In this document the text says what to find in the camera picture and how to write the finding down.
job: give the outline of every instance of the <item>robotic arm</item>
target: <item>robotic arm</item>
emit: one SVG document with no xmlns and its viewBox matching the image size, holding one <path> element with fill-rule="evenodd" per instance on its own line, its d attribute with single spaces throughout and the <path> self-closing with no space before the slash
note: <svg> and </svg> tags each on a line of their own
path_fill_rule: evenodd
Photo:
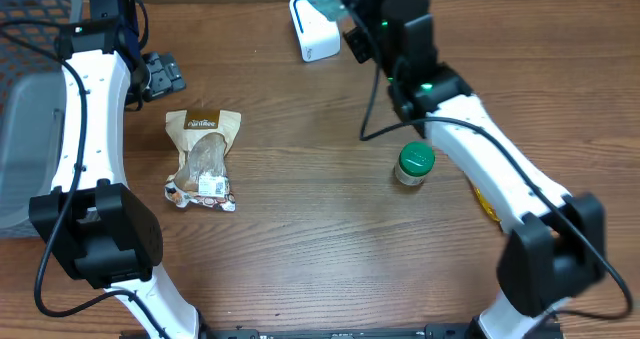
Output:
<svg viewBox="0 0 640 339">
<path fill-rule="evenodd" d="M 557 330 L 532 329 L 566 298 L 581 294 L 605 274 L 603 264 L 583 248 L 558 213 L 604 255 L 602 205 L 591 195 L 572 197 L 535 168 L 491 121 L 470 86 L 437 61 L 429 0 L 339 2 L 357 24 L 345 39 L 358 61 L 374 58 L 387 77 L 393 77 L 389 94 L 400 119 L 415 124 L 420 135 L 449 155 L 494 206 L 503 231 L 510 235 L 498 265 L 501 292 L 496 302 L 471 324 L 429 324 L 424 331 L 414 331 L 411 338 L 555 337 L 549 335 L 556 335 Z M 61 204 L 67 199 L 74 174 L 81 106 L 78 91 L 73 89 L 78 83 L 65 71 L 71 89 L 67 94 L 62 156 L 51 194 L 30 202 L 34 227 L 49 241 L 54 224 L 63 221 L 53 254 L 70 277 L 87 280 L 107 292 L 135 293 L 143 306 L 131 297 L 117 297 L 147 335 L 127 338 L 298 337 L 255 330 L 211 331 L 169 279 L 161 264 L 158 221 L 126 185 L 122 124 L 126 104 L 183 89 L 184 81 L 169 55 L 140 55 L 134 0 L 90 3 L 92 20 L 65 27 L 58 53 L 82 78 L 88 98 L 91 125 L 80 185 L 72 198 L 72 210 L 61 216 Z M 160 78 L 167 78 L 164 83 L 169 86 L 162 86 Z M 495 142 L 479 135 L 478 130 L 444 120 L 450 118 L 470 123 Z M 514 163 L 535 186 L 523 180 Z M 154 320 L 162 331 L 153 325 Z M 365 333 L 369 332 L 360 333 L 360 337 L 366 338 Z M 305 337 L 324 338 L 325 334 Z M 371 334 L 378 338 L 398 335 L 391 331 L 384 336 Z"/>
</svg>

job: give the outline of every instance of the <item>yellow object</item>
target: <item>yellow object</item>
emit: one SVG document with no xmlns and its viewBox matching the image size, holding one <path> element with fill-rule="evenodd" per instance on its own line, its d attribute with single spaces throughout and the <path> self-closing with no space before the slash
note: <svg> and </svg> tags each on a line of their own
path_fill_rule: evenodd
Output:
<svg viewBox="0 0 640 339">
<path fill-rule="evenodd" d="M 491 220 L 500 223 L 501 220 L 500 218 L 498 218 L 498 216 L 496 215 L 496 210 L 493 209 L 493 207 L 491 206 L 491 204 L 489 204 L 489 202 L 487 201 L 487 199 L 484 198 L 484 196 L 482 195 L 482 193 L 480 192 L 480 189 L 476 188 L 475 186 L 473 186 L 473 192 L 476 193 L 476 197 L 478 198 L 478 202 L 480 203 L 480 205 L 482 206 L 482 209 L 484 209 L 484 211 L 487 213 L 487 215 L 489 216 L 489 218 L 491 218 Z"/>
</svg>

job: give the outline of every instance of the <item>white barcode label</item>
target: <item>white barcode label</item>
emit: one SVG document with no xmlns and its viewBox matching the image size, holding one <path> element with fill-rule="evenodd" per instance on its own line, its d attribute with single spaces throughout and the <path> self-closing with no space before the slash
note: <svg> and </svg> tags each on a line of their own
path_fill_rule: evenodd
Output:
<svg viewBox="0 0 640 339">
<path fill-rule="evenodd" d="M 227 178 L 202 174 L 198 179 L 198 195 L 224 198 L 227 194 Z"/>
</svg>

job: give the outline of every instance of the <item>cable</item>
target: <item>cable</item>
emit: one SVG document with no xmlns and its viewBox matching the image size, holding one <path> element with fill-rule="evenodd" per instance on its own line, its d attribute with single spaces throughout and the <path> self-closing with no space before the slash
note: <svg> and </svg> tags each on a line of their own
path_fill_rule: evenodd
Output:
<svg viewBox="0 0 640 339">
<path fill-rule="evenodd" d="M 125 295 L 129 298 L 129 301 L 136 302 L 138 307 L 140 307 L 140 310 L 142 310 L 142 312 L 147 317 L 147 320 L 149 320 L 149 322 L 153 325 L 153 327 L 158 331 L 158 333 L 160 334 L 160 337 L 169 339 L 169 336 L 167 335 L 167 333 L 160 326 L 160 324 L 158 324 L 158 322 L 155 320 L 153 315 L 151 315 L 151 312 L 145 306 L 144 302 L 142 302 L 142 300 L 135 293 L 130 292 L 128 290 L 115 290 L 112 292 L 104 293 L 96 298 L 93 298 L 83 304 L 78 305 L 75 308 L 64 310 L 64 311 L 50 310 L 45 306 L 42 300 L 42 283 L 44 281 L 45 271 L 47 270 L 47 263 L 49 262 L 49 257 L 51 256 L 54 243 L 56 241 L 58 233 L 60 232 L 60 229 L 62 228 L 64 219 L 67 216 L 69 209 L 71 208 L 73 196 L 78 189 L 78 184 L 80 183 L 80 175 L 83 170 L 82 163 L 84 159 L 84 147 L 85 147 L 85 142 L 87 138 L 87 116 L 88 116 L 87 115 L 87 92 L 84 88 L 84 84 L 82 83 L 82 79 L 80 78 L 80 75 L 78 75 L 75 69 L 73 69 L 73 67 L 69 65 L 66 61 L 56 57 L 54 54 L 51 54 L 46 50 L 40 49 L 32 44 L 29 44 L 23 40 L 20 40 L 14 37 L 13 35 L 7 34 L 4 31 L 4 28 L 8 26 L 23 25 L 23 24 L 41 25 L 41 26 L 54 27 L 58 29 L 65 27 L 65 25 L 53 23 L 53 22 L 39 21 L 39 20 L 15 20 L 10 22 L 0 23 L 0 36 L 6 38 L 7 40 L 9 40 L 14 44 L 20 45 L 24 48 L 34 51 L 62 65 L 65 69 L 67 69 L 67 71 L 69 71 L 71 76 L 73 76 L 73 79 L 78 85 L 78 91 L 80 94 L 80 134 L 79 134 L 79 140 L 78 140 L 78 153 L 76 155 L 76 163 L 74 164 L 73 179 L 71 180 L 71 186 L 69 188 L 69 192 L 67 193 L 67 199 L 62 205 L 60 215 L 58 216 L 58 219 L 56 220 L 56 223 L 53 226 L 53 230 L 51 231 L 49 241 L 45 246 L 44 254 L 42 255 L 42 259 L 40 261 L 40 266 L 38 267 L 38 273 L 36 275 L 36 281 L 33 289 L 33 296 L 34 296 L 36 306 L 38 307 L 38 310 L 40 310 L 42 314 L 50 317 L 60 318 L 60 317 L 66 317 L 66 316 L 76 314 L 112 296 Z"/>
<path fill-rule="evenodd" d="M 349 9 L 349 13 L 351 14 L 353 21 L 356 23 L 356 25 L 360 26 L 363 32 L 365 33 L 365 35 L 367 36 L 369 43 L 374 49 L 373 51 L 374 51 L 374 55 L 376 57 L 376 63 L 377 63 L 376 68 L 379 68 L 379 65 L 381 62 L 380 49 L 378 48 L 375 40 L 373 39 L 373 36 L 371 35 L 369 30 L 364 25 L 363 21 L 355 12 Z M 394 64 L 394 69 L 393 69 L 394 77 L 391 85 L 392 85 L 392 90 L 394 92 L 394 95 L 396 95 L 398 98 L 399 98 L 399 95 L 401 95 L 400 89 L 398 86 L 399 70 L 401 66 L 404 64 L 407 64 L 406 59 L 399 57 L 396 60 L 396 63 Z M 426 117 L 426 118 L 420 118 L 416 120 L 410 120 L 407 122 L 397 123 L 397 124 L 388 126 L 384 129 L 378 130 L 377 132 L 374 132 L 372 134 L 365 135 L 366 126 L 367 126 L 367 123 L 369 122 L 369 117 L 371 115 L 371 111 L 373 109 L 374 102 L 375 102 L 377 84 L 379 80 L 378 74 L 379 74 L 379 70 L 376 69 L 376 77 L 374 79 L 374 90 L 372 90 L 372 93 L 371 93 L 372 95 L 369 100 L 367 112 L 362 121 L 362 128 L 360 130 L 361 141 L 369 141 L 371 139 L 377 138 L 381 135 L 384 135 L 386 133 L 389 133 L 391 131 L 394 131 L 396 129 L 399 129 L 405 126 L 420 125 L 428 122 L 442 122 L 442 123 L 453 124 L 453 125 L 465 127 L 467 129 L 471 129 L 477 134 L 480 134 L 485 139 L 487 139 L 491 144 L 493 144 L 496 147 L 496 149 L 498 149 L 498 151 L 505 157 L 505 159 L 507 159 L 509 164 L 511 164 L 513 169 L 520 175 L 520 177 L 523 179 L 525 184 L 527 184 L 527 186 L 531 189 L 531 191 L 540 199 L 540 201 L 542 201 L 547 206 L 547 208 L 549 208 L 549 210 L 551 211 L 551 213 L 553 213 L 553 215 L 555 215 L 557 218 L 562 220 L 565 225 L 567 225 L 571 233 L 575 235 L 582 242 L 585 248 L 588 249 L 596 257 L 596 259 L 604 266 L 605 270 L 607 271 L 607 273 L 609 273 L 609 275 L 611 275 L 611 278 L 616 282 L 616 284 L 622 291 L 622 294 L 624 295 L 624 298 L 625 298 L 626 309 L 623 312 L 617 313 L 617 314 L 593 314 L 593 313 L 588 313 L 588 312 L 583 312 L 578 310 L 557 310 L 549 313 L 548 316 L 565 314 L 565 315 L 580 316 L 580 317 L 589 318 L 589 319 L 614 321 L 614 320 L 621 320 L 621 319 L 627 318 L 628 316 L 631 315 L 631 313 L 633 312 L 633 295 L 631 294 L 631 291 L 629 290 L 629 287 L 625 283 L 624 279 L 622 279 L 622 277 L 616 271 L 616 269 L 598 252 L 598 250 L 580 232 L 580 230 L 578 230 L 578 228 L 576 228 L 575 225 L 573 225 L 573 223 L 571 223 L 571 221 L 564 214 L 562 214 L 562 212 L 542 193 L 540 188 L 533 182 L 533 180 L 531 180 L 531 178 L 529 178 L 527 173 L 520 167 L 520 165 L 516 162 L 516 160 L 511 156 L 509 151 L 507 151 L 507 149 L 505 149 L 505 147 L 496 138 L 494 138 L 491 134 L 489 134 L 486 130 L 484 130 L 484 128 L 473 125 L 471 123 L 468 123 L 462 120 L 454 119 L 454 118 Z"/>
<path fill-rule="evenodd" d="M 147 8 L 144 7 L 144 2 L 142 0 L 135 0 L 136 3 L 140 6 L 140 10 L 142 10 L 142 15 L 144 16 L 144 32 L 142 33 L 142 38 L 138 42 L 138 48 L 140 51 L 147 46 L 147 41 L 149 41 L 149 16 L 147 15 Z"/>
</svg>

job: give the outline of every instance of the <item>brown label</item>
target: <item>brown label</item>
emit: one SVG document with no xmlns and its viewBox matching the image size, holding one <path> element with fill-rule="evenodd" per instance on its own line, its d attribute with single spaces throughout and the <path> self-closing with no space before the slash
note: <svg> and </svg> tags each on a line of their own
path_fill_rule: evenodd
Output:
<svg viewBox="0 0 640 339">
<path fill-rule="evenodd" d="M 187 110 L 185 129 L 217 129 L 220 110 Z"/>
</svg>

